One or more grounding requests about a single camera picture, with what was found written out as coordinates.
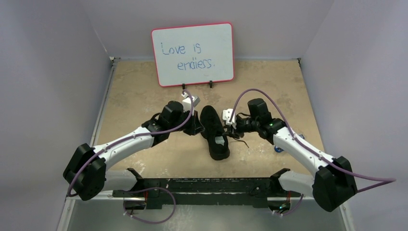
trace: black mount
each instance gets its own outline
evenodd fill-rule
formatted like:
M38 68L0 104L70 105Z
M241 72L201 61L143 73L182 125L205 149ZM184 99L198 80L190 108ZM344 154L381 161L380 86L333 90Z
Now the black mount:
M350 162L342 156L333 159L333 164L352 172ZM312 187L315 201L328 212L332 212L357 193L354 177L330 165L319 168Z
M277 181L282 171L266 178L141 178L134 170L129 171L138 178L130 190L138 191L151 187L166 188L174 195L177 205L251 205L254 208L284 210L290 208L286 201L288 192L283 190ZM291 192L293 197L300 194ZM131 194L125 191L114 191L113 197L144 197L143 193ZM268 200L280 197L281 200ZM146 209L161 209L162 205L172 205L170 195L161 190L148 193ZM134 202L125 204L127 209L138 209Z
M87 143L77 147L65 168L64 179L71 183L79 169L87 162L95 152ZM96 157L86 168L81 172L74 184L74 190L79 197L87 201L96 196L105 185L106 164L104 158Z

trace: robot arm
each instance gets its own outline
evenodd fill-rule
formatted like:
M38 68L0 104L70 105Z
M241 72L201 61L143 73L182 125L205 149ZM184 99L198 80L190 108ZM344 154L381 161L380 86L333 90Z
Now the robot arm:
M324 157L336 166L351 172L351 165L346 158L334 158L302 140L302 144L318 153L319 157L313 155L294 140L284 121L272 118L264 100L250 100L248 107L250 115L247 118L232 115L232 109L223 111L222 118L228 129L227 134L234 138L242 138L246 132L257 132L272 145L286 150L311 173L304 175L287 168L282 169L274 174L282 189L314 197L319 206L329 212L357 193L353 176L338 171L321 160Z
M169 133L163 131L176 127L180 128L174 131L183 131L188 135L196 135L203 131L197 111L194 110L200 98L192 96L191 101L186 93L182 96L185 98L182 103L170 101L161 113L154 115L133 132L109 143L94 147L85 143L76 149L64 171L64 178L70 184L75 181L72 188L82 200L89 200L101 191L132 189L140 177L138 173L130 170L108 170L120 160L168 139ZM191 117L186 121L191 109L193 109ZM92 157L94 159L78 174Z

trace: blue object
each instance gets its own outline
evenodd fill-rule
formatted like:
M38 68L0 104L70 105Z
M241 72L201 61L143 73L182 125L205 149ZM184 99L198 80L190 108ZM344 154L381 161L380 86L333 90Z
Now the blue object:
M304 136L304 135L299 134L299 136L302 137L302 139L305 139L305 136ZM277 153L281 153L281 152L284 151L283 149L281 149L280 147L278 147L278 146L276 146L276 145L275 145L274 149L275 149L275 151L276 151Z
M274 149L275 149L275 151L276 151L277 153L283 152L283 149L281 149L280 147L278 147L278 146L276 146L276 145L275 145Z

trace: black metal base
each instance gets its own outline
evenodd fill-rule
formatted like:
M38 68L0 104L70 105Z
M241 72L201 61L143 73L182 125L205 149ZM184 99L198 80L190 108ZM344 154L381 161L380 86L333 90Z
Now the black metal base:
M141 179L138 175L138 178L138 183L131 191L151 187L166 188L174 195L177 205L251 205L254 208L281 210L280 206L286 203L288 196L287 191L280 185L276 185L274 176L270 178ZM291 192L291 195L300 196L296 192ZM144 194L114 191L113 197L144 197ZM280 197L281 200L271 200L276 197ZM173 204L170 195L161 190L149 191L147 201L146 209L161 209L162 205Z

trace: whiteboard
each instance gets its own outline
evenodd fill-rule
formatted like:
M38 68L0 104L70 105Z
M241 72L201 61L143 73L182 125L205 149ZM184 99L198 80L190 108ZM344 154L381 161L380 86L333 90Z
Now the whiteboard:
M152 41L162 87L234 78L230 23L154 29Z

